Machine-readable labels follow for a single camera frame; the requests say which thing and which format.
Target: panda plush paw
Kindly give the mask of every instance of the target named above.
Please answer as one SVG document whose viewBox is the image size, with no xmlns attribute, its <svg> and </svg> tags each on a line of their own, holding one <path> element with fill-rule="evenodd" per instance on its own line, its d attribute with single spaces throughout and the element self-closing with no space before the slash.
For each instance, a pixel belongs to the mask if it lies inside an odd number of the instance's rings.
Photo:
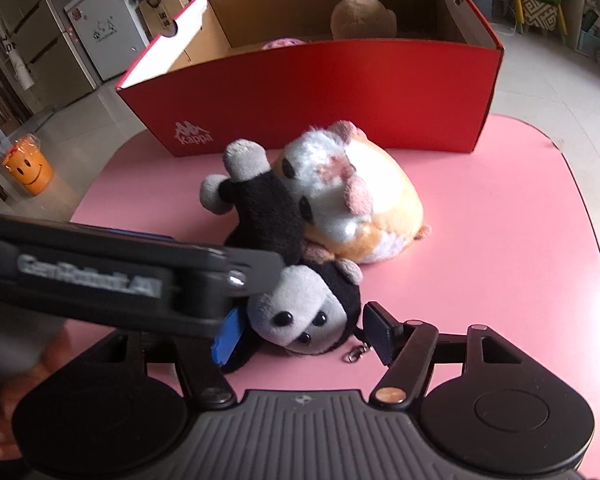
<svg viewBox="0 0 600 480">
<path fill-rule="evenodd" d="M 214 215 L 227 214 L 234 208 L 231 181 L 224 175 L 209 175 L 200 184 L 200 203 Z"/>
<path fill-rule="evenodd" d="M 240 139 L 229 144 L 222 161 L 232 182 L 246 182 L 271 170 L 264 148 L 251 140 Z"/>
</svg>

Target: pink table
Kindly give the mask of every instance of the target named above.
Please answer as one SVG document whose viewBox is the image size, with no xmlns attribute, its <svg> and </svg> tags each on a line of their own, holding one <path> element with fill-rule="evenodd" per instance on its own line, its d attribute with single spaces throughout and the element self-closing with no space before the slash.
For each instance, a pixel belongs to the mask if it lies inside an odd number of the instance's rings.
<svg viewBox="0 0 600 480">
<path fill-rule="evenodd" d="M 420 193 L 433 234 L 399 258 L 364 267 L 363 301 L 397 319 L 422 319 L 441 332 L 482 323 L 576 388 L 590 403 L 596 434 L 581 472 L 600 479 L 600 252 L 562 155 L 527 124 L 491 116 L 471 155 L 396 150 Z M 217 218 L 198 203 L 200 181 L 223 173 L 217 155 L 173 158 L 148 132 L 123 146 L 73 220 L 220 243 L 234 216 Z M 108 329 L 70 323 L 75 351 Z M 359 388 L 384 373 L 373 354 L 256 355 L 230 376 L 248 388 Z M 458 373 L 445 365 L 434 380 Z M 173 382 L 168 370 L 157 374 Z"/>
</svg>

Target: red cardboard box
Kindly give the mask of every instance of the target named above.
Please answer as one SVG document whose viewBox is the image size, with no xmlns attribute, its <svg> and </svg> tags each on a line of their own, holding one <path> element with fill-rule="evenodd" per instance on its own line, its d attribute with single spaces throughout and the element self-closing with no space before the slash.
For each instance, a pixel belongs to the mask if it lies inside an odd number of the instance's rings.
<svg viewBox="0 0 600 480">
<path fill-rule="evenodd" d="M 471 152 L 504 48 L 470 0 L 380 0 L 396 40 L 331 41 L 340 0 L 193 0 L 118 85 L 176 156 L 281 148 L 350 120 L 383 148 Z M 308 44 L 261 51 L 277 38 Z"/>
</svg>

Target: sticker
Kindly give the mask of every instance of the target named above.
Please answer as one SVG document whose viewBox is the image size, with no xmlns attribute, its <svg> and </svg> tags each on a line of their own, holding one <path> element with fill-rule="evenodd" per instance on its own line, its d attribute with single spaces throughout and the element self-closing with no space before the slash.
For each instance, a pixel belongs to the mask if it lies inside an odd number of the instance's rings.
<svg viewBox="0 0 600 480">
<path fill-rule="evenodd" d="M 171 16 L 163 7 L 158 7 L 155 9 L 155 13 L 158 16 L 158 20 L 160 21 L 162 28 L 171 28 L 173 26 L 173 20 L 171 19 Z"/>
<path fill-rule="evenodd" d="M 109 36 L 117 33 L 116 25 L 113 23 L 113 16 L 109 16 L 106 20 L 96 20 L 96 28 L 93 31 L 93 39 L 96 43 L 106 40 Z"/>
</svg>

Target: brown plush toy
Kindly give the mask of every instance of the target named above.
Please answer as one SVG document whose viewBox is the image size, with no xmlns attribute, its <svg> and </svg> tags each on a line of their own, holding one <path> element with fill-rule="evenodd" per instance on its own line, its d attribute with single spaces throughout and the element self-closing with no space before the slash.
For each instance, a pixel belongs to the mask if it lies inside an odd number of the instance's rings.
<svg viewBox="0 0 600 480">
<path fill-rule="evenodd" d="M 395 38 L 395 13 L 378 0 L 342 0 L 331 13 L 334 40 Z"/>
</svg>

